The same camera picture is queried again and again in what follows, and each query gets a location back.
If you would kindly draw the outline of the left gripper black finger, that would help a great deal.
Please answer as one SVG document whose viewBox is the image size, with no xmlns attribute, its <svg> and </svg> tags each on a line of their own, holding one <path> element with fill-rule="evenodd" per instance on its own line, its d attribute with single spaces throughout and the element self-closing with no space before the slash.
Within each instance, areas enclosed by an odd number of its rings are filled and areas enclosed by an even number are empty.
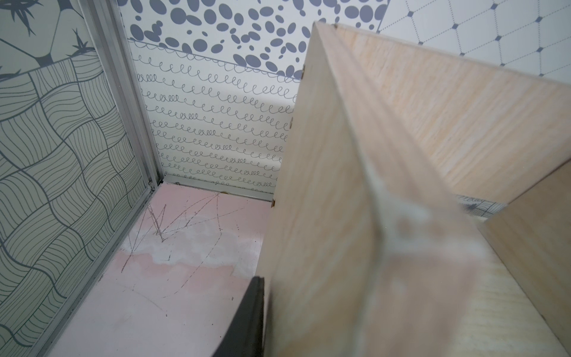
<svg viewBox="0 0 571 357">
<path fill-rule="evenodd" d="M 254 276 L 213 357 L 263 356 L 265 280 Z"/>
</svg>

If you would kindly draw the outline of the light wooden bookshelf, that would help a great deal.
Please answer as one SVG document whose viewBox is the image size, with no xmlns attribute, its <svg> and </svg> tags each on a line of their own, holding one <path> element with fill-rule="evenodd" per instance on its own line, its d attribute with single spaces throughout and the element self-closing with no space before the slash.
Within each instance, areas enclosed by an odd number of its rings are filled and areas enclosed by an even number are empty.
<svg viewBox="0 0 571 357">
<path fill-rule="evenodd" d="M 315 23 L 257 274 L 267 356 L 568 356 L 570 87 Z"/>
</svg>

